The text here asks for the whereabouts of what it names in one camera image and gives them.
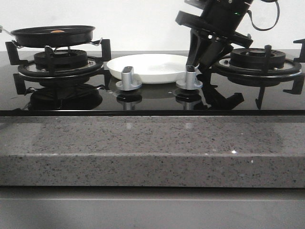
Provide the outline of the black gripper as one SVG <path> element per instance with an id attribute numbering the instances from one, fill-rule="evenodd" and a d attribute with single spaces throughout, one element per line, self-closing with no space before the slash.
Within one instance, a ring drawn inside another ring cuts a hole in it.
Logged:
<path id="1" fill-rule="evenodd" d="M 253 43 L 251 38 L 236 32 L 251 0 L 186 0 L 185 3 L 203 10 L 200 16 L 180 11 L 175 19 L 179 25 L 195 29 L 190 31 L 186 65 L 199 65 L 198 70 L 205 72 L 233 50 L 233 46 L 226 42 L 214 41 L 207 46 L 207 33 L 227 38 L 245 48 Z"/>

